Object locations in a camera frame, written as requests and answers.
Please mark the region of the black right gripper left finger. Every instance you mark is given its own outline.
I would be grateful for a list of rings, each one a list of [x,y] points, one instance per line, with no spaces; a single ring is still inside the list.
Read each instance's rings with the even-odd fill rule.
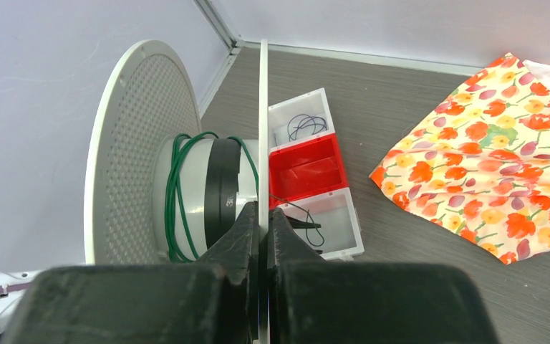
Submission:
[[[252,343],[259,336],[257,203],[200,259],[40,273],[3,343]]]

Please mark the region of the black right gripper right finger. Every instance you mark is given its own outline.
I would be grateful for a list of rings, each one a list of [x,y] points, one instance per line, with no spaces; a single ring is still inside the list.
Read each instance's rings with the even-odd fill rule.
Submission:
[[[443,264],[334,262],[281,210],[267,234],[272,343],[497,343],[477,287]]]

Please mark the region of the white perforated spool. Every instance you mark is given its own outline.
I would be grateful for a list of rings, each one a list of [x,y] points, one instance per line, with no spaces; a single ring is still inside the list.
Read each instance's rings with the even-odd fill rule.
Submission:
[[[268,53],[259,68],[259,136],[201,128],[186,69],[172,47],[144,40],[110,75],[90,140],[84,195],[87,265],[196,262],[257,203],[259,336],[268,340]]]

